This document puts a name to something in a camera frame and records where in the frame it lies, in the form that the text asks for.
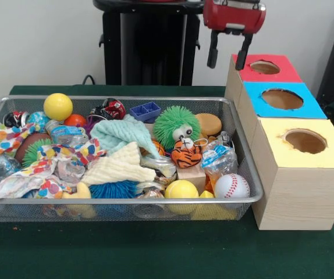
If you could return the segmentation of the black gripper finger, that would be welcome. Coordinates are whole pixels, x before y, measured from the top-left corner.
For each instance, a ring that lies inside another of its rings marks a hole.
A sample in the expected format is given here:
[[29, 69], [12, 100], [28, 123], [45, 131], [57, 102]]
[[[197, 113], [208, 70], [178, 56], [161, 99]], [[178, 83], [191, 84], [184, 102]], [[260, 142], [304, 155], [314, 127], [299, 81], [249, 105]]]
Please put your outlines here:
[[219, 34], [219, 31], [211, 30], [211, 42], [209, 46], [209, 53], [208, 53], [208, 60], [207, 60], [207, 66], [211, 69], [215, 68], [217, 57], [218, 57], [218, 49], [217, 49], [218, 34]]
[[237, 55], [237, 60], [236, 60], [236, 65], [235, 65], [236, 70], [244, 69], [244, 65], [246, 63], [246, 57], [248, 54], [248, 49], [252, 43], [252, 40], [253, 40], [253, 34], [244, 35], [244, 41], [243, 41], [241, 50], [239, 50], [239, 53]]

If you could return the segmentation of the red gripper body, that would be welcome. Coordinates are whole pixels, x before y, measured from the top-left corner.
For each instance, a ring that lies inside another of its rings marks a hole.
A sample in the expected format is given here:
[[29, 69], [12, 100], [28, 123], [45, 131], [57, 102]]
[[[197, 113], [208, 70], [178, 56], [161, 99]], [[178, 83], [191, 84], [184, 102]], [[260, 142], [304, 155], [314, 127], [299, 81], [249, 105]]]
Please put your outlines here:
[[205, 1], [204, 25], [211, 30], [256, 34], [266, 16], [266, 6], [260, 1]]

